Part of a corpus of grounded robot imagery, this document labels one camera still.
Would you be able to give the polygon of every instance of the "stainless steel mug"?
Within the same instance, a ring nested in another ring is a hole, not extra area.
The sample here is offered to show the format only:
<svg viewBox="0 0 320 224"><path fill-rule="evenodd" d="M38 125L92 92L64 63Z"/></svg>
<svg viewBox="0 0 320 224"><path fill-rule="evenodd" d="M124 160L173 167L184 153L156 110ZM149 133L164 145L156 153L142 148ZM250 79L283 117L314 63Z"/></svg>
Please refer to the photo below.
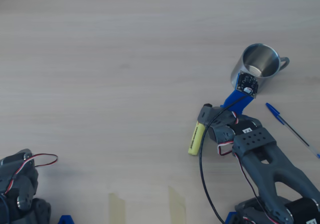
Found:
<svg viewBox="0 0 320 224"><path fill-rule="evenodd" d="M256 77L258 93L268 82L289 64L287 57L280 58L277 52L262 43L255 43L246 48L231 73L231 84L235 88L240 71Z"/></svg>

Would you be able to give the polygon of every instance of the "tape strip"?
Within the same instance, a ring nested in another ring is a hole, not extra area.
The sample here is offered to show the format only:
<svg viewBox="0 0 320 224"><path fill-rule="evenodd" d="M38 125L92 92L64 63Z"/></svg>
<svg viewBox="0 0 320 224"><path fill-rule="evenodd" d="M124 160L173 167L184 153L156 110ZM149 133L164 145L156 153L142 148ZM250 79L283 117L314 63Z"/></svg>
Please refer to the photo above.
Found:
<svg viewBox="0 0 320 224"><path fill-rule="evenodd" d="M126 204L116 194L109 194L109 224L126 224Z"/></svg>
<svg viewBox="0 0 320 224"><path fill-rule="evenodd" d="M171 224L186 224L186 200L169 186Z"/></svg>

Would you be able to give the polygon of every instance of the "ballpoint pen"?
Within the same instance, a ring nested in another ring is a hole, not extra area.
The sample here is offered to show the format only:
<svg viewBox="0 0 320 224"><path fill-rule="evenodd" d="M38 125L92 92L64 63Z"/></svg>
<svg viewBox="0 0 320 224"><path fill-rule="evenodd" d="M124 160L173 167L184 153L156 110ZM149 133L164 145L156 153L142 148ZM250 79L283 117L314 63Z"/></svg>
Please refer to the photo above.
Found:
<svg viewBox="0 0 320 224"><path fill-rule="evenodd" d="M289 125L281 116L280 112L278 112L274 107L272 107L271 104L266 103L265 104L270 112L277 118L283 125L285 125L318 159L320 159L320 152L310 143L306 141L306 139L297 132L296 129L294 129L291 125Z"/></svg>

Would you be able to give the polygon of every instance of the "table surface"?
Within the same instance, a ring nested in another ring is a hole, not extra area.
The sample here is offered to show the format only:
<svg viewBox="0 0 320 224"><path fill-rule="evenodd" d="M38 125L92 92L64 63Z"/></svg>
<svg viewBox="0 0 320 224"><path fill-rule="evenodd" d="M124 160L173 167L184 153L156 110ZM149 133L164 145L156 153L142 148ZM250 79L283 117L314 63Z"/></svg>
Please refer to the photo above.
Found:
<svg viewBox="0 0 320 224"><path fill-rule="evenodd" d="M319 0L0 0L1 156L59 155L38 170L53 224L108 223L109 193L127 224L169 224L168 186L188 224L217 224L188 146L202 105L223 103L241 53L260 42L291 62L244 113L320 187L319 161L265 107L320 149L319 28ZM222 217L253 197L210 140L203 168Z"/></svg>

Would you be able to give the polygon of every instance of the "gray robotic hand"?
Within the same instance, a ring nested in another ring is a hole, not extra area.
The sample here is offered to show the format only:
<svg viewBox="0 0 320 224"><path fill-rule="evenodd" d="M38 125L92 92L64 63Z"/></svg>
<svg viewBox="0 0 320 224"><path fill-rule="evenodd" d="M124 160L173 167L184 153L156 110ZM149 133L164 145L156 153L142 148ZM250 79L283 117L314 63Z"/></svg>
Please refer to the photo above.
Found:
<svg viewBox="0 0 320 224"><path fill-rule="evenodd" d="M235 117L229 110L211 122L221 109L205 105L197 121L210 124L209 136L217 144L233 143L232 154L258 189L256 198L235 207L238 219L230 224L320 224L319 190L290 162L261 122L242 114ZM292 202L278 196L275 182L284 183L302 198Z"/></svg>
<svg viewBox="0 0 320 224"><path fill-rule="evenodd" d="M50 222L50 204L45 200L34 198L38 187L38 172L35 169L34 160L30 160L17 175L14 175L23 162L31 156L31 151L24 149L0 160L0 194L6 192L10 181L14 178L10 191L5 195L11 224L49 224ZM0 224L6 223L8 223L6 206L0 202Z"/></svg>

